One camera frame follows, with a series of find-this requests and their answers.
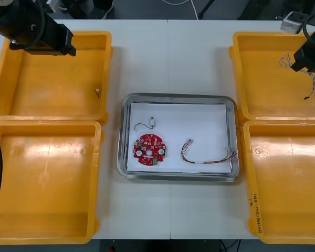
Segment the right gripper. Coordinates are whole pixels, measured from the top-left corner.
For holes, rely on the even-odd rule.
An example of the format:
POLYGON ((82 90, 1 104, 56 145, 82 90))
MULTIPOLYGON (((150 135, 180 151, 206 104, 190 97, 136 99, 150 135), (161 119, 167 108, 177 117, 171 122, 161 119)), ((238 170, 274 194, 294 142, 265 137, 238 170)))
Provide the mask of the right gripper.
MULTIPOLYGON (((311 35, 315 41, 315 32, 311 35)), ((307 40, 293 55, 294 63, 291 69, 295 72, 306 68, 308 72, 315 73, 315 43, 307 40)))

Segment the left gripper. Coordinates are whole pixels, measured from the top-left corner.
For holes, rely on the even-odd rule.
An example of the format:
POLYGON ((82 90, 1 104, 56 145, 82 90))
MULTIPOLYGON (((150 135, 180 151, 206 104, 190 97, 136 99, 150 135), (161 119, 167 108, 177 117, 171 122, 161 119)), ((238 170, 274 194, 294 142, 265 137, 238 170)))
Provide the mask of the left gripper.
POLYGON ((56 23, 45 15, 46 27, 40 41, 28 52, 32 55, 75 56, 76 48, 72 45, 73 33, 64 25, 56 23))

